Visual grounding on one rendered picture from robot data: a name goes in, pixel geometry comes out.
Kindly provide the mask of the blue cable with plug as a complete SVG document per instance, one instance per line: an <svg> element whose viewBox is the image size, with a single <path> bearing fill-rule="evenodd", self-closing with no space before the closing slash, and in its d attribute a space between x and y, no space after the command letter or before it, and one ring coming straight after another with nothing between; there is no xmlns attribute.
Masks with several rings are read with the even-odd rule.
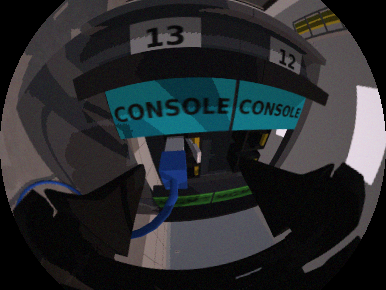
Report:
<svg viewBox="0 0 386 290"><path fill-rule="evenodd" d="M197 164L201 162L201 150L198 148L197 144L194 144L194 138L185 138L188 142L190 150L192 150L194 160ZM186 178L186 157L184 149L184 136L174 136L166 137L165 141L165 152L162 152L160 166L158 166L158 174L162 184L165 185L165 189L169 190L169 198L165 202L164 208L162 208L160 214L157 214L157 217L154 217L154 220L150 221L148 225L142 226L141 229L132 230L132 237L130 238L140 238L144 237L145 234L153 232L158 226L161 225L161 222L164 222L168 218L169 214L172 213L173 206L176 205L178 198L178 189L188 189L188 178ZM72 188L72 186L65 185L64 182L53 181L41 181L36 182L36 184L31 184L27 186L27 189L23 190L23 193L20 194L20 200L17 200L17 204L21 201L21 198L24 198L25 193L28 193L28 190L32 190L35 186L45 185L45 184L59 184L61 186L67 186L68 189L73 190L73 192L79 194L79 190Z"/></svg>

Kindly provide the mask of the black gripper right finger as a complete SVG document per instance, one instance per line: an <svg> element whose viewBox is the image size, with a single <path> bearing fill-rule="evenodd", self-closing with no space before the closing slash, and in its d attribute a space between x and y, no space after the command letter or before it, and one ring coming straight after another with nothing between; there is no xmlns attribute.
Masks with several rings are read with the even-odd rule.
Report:
<svg viewBox="0 0 386 290"><path fill-rule="evenodd" d="M314 172L297 174L246 156L240 157L238 165L274 238L290 229L290 222L298 216L318 185L331 177L335 166L330 164Z"/></svg>

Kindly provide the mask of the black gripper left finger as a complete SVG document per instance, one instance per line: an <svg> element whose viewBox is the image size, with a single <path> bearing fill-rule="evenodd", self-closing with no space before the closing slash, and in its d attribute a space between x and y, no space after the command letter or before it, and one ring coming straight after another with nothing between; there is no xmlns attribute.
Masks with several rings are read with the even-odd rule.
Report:
<svg viewBox="0 0 386 290"><path fill-rule="evenodd" d="M145 166L137 165L87 194L45 189L53 208L79 221L97 240L128 257L134 218L145 182Z"/></svg>

